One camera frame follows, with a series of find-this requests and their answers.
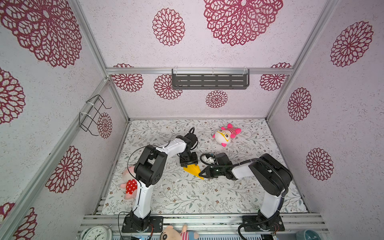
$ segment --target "plush toy with yellow glasses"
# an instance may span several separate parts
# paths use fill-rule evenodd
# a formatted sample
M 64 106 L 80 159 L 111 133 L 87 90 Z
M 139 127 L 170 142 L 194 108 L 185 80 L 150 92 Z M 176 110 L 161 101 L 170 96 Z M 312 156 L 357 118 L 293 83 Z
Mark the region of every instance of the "plush toy with yellow glasses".
M 218 143 L 221 143 L 223 147 L 226 147 L 231 142 L 231 138 L 235 138 L 237 134 L 241 133 L 240 128 L 234 128 L 232 124 L 228 123 L 227 128 L 221 127 L 212 136 Z

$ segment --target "doll face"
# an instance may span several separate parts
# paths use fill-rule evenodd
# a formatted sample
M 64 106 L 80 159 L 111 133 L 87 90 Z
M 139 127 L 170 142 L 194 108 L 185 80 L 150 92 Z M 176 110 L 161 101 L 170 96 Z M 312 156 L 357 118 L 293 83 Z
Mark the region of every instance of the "doll face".
M 181 240 L 181 235 L 172 226 L 167 226 L 161 233 L 160 240 Z
M 220 143 L 228 143 L 231 140 L 231 134 L 227 133 L 226 130 L 217 130 L 215 134 L 215 138 L 217 138 Z

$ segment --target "yellow object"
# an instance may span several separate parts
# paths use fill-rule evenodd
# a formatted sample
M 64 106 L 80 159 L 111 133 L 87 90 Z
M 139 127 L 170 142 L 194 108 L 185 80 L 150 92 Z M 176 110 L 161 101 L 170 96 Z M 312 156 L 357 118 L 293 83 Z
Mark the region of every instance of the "yellow object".
M 199 178 L 204 180 L 204 178 L 199 176 L 199 173 L 201 171 L 200 171 L 200 167 L 198 165 L 191 164 L 191 165 L 188 165 L 187 167 L 183 167 L 183 168 L 184 168 L 184 171 L 186 171 L 187 173 L 195 175 L 196 177 L 199 177 Z

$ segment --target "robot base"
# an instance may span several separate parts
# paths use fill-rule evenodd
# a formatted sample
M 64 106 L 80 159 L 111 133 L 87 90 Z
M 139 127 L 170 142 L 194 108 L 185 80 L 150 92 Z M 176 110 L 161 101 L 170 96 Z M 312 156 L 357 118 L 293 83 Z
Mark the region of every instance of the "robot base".
M 153 225 L 153 232 L 162 232 L 163 231 L 163 219 L 164 217 L 149 217 L 149 224 Z M 132 222 L 132 219 L 129 215 L 124 218 L 124 223 L 121 228 L 123 233 L 138 233 L 138 232 L 151 232 L 151 226 L 148 226 L 144 231 L 138 231 L 135 225 Z
M 260 218 L 258 216 L 243 216 L 243 223 L 252 223 L 252 222 L 259 222 Z M 279 232 L 285 231 L 285 227 L 283 225 L 283 221 L 281 220 L 280 215 L 275 217 L 273 220 L 267 223 L 259 224 L 260 227 L 258 227 L 257 224 L 253 226 L 246 226 L 244 227 L 244 230 L 246 232 L 258 232 L 258 231 L 276 231 Z

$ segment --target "pink and white plush toy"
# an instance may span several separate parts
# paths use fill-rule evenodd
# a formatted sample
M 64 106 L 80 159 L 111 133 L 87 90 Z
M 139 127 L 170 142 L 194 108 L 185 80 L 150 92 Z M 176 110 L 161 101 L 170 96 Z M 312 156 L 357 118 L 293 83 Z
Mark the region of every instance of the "pink and white plush toy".
M 134 177 L 136 177 L 136 174 L 134 172 L 135 167 L 129 167 L 129 171 L 132 173 Z M 120 185 L 120 188 L 125 189 L 125 196 L 124 199 L 131 199 L 136 197 L 137 193 L 137 181 L 135 178 L 133 178 L 126 168 L 124 172 L 122 173 L 122 180 L 126 183 L 123 183 Z
M 235 138 L 239 133 L 241 133 L 240 128 L 234 128 L 232 124 L 228 123 L 227 128 L 221 127 L 212 137 L 216 139 L 218 143 L 221 143 L 223 147 L 226 147 L 231 142 L 231 138 Z

